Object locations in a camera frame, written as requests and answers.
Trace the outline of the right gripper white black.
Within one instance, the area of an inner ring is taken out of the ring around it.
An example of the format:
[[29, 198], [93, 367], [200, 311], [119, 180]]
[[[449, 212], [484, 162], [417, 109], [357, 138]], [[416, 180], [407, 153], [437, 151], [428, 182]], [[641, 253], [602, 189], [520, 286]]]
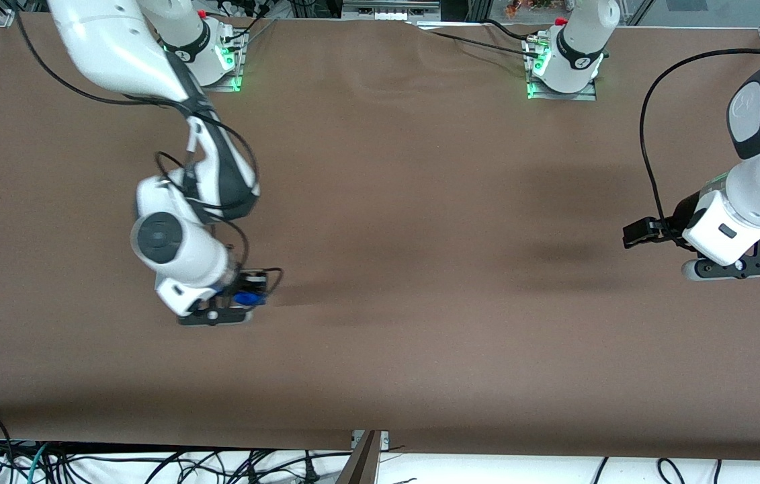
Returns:
[[[165, 306], [178, 317], [188, 317], [196, 311], [217, 311], [220, 300], [227, 290], [233, 288], [241, 272], [236, 269], [225, 269], [211, 278], [198, 281], [183, 281], [156, 273], [156, 294]], [[266, 293], [268, 291], [269, 273], [263, 270], [244, 272], [244, 291], [248, 293]], [[257, 305], [233, 304], [233, 312], [253, 312]]]

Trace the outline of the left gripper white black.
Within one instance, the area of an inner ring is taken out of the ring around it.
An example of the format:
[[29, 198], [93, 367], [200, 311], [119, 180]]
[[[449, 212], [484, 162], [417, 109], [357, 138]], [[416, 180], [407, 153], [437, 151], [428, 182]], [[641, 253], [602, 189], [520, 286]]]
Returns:
[[681, 200], [671, 218], [641, 218], [623, 227], [623, 246], [676, 239], [675, 229], [687, 244], [719, 266], [735, 263], [760, 241], [760, 196], [755, 191], [697, 191]]

